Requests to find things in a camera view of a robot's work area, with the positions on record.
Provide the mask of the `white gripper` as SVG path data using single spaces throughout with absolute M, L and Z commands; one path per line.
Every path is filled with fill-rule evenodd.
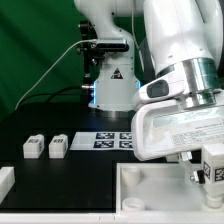
M 133 151 L 141 161 L 180 153 L 185 182 L 201 185 L 204 171 L 195 169 L 192 153 L 184 151 L 224 142 L 224 90 L 204 88 L 212 102 L 186 108 L 181 100 L 186 89 L 186 78 L 175 72 L 139 89 L 133 97 Z

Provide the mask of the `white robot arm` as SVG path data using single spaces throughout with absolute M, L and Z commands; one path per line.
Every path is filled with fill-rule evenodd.
M 135 156 L 140 160 L 183 154 L 224 141 L 224 90 L 217 77 L 223 46 L 218 0 L 74 0 L 96 31 L 104 52 L 91 107 L 133 110 Z M 142 15 L 155 71 L 135 78 L 134 41 L 113 22 Z

